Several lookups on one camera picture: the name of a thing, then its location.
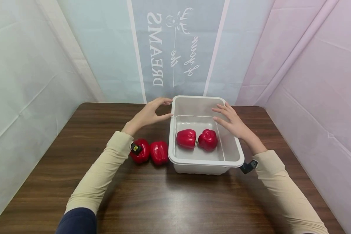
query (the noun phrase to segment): banner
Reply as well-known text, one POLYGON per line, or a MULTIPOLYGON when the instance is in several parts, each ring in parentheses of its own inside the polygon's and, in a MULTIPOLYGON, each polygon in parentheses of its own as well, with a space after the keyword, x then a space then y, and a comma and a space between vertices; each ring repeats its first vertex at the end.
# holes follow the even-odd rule
POLYGON ((202 96, 225 0, 132 0, 147 101, 202 96))

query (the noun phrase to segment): hand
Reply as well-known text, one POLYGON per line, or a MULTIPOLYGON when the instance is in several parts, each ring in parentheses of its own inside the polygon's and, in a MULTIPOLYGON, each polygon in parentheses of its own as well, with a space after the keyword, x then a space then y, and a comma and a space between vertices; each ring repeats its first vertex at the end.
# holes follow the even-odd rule
POLYGON ((229 119, 229 123, 221 118, 214 117, 213 119, 226 128, 230 133, 232 133, 237 138, 242 138, 243 140, 248 137, 251 130, 243 123, 243 121, 239 118, 235 110, 229 105, 229 103, 225 103, 225 106, 217 105, 218 108, 212 108, 214 112, 221 113, 226 118, 229 119))
POLYGON ((171 116, 173 116, 173 114, 169 113, 158 116, 156 115, 155 111, 161 105, 169 106, 172 101, 172 99, 163 97, 150 101, 134 116, 133 119, 126 123, 125 127, 122 129, 122 132, 134 136, 139 129, 146 125, 169 119, 171 116))
POLYGON ((218 104, 217 107, 212 108, 212 110, 223 114, 229 119, 229 122, 227 122, 221 118, 213 117, 218 124, 226 128, 235 137, 243 139, 253 154, 267 151, 267 148, 262 144, 260 139, 243 123, 229 103, 226 102, 225 106, 218 104))

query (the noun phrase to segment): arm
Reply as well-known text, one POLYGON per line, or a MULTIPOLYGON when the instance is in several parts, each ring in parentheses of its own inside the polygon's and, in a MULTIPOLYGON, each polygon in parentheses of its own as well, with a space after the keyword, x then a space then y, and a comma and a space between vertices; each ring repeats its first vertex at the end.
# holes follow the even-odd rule
POLYGON ((222 113, 229 119, 227 121, 215 117, 215 121, 229 130, 237 138, 242 138, 252 153, 258 165, 256 172, 264 186, 274 196, 282 215, 286 218, 293 234, 316 233, 327 234, 324 223, 289 177, 285 165, 273 150, 267 150, 260 139, 242 122, 235 110, 228 104, 218 105, 212 110, 222 113))
POLYGON ((126 123, 121 132, 116 131, 107 147, 87 171, 72 193, 65 214, 60 221, 57 234, 96 233, 96 213, 100 203, 120 165, 128 158, 133 135, 143 126, 166 120, 172 114, 157 116, 161 105, 170 105, 173 100, 157 98, 149 102, 134 118, 126 123))

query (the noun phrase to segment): light blue backdrop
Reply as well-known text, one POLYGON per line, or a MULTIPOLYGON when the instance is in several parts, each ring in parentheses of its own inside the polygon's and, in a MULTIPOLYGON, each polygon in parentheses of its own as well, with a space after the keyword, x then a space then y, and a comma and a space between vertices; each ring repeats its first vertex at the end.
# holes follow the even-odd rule
POLYGON ((274 1, 58 2, 109 102, 181 94, 235 103, 274 1))

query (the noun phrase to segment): pink backdrop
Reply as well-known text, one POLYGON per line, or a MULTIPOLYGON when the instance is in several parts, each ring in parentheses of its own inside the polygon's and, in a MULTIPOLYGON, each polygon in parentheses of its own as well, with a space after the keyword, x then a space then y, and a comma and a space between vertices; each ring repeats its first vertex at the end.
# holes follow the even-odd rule
POLYGON ((276 1, 236 104, 265 107, 351 233, 351 0, 326 1, 330 15, 269 100, 258 102, 324 2, 276 1))
POLYGON ((254 106, 325 0, 276 0, 240 88, 236 105, 254 106))

